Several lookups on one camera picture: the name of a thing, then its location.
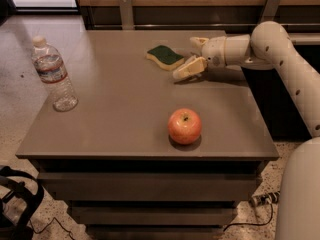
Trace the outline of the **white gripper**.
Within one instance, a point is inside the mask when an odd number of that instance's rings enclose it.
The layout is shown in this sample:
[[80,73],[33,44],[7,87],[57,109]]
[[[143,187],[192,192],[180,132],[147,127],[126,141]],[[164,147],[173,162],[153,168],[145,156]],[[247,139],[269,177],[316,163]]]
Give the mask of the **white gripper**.
[[193,48],[201,51],[204,57],[191,56],[184,64],[173,71],[175,80],[187,79],[203,72],[207,68],[225,68],[227,66],[241,66],[250,57],[250,36],[239,35],[233,37],[191,37]]

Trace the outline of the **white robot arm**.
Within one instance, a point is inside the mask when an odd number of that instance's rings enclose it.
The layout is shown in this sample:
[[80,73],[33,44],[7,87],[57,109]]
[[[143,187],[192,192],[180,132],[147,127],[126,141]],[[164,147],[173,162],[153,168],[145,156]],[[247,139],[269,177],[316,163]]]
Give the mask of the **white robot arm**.
[[291,109],[309,139],[288,157],[280,190],[253,196],[253,207],[268,205],[276,219],[275,240],[320,240],[320,74],[295,49],[286,29],[274,21],[258,24],[251,34],[192,37],[199,50],[173,73],[177,80],[207,69],[238,66],[273,70]]

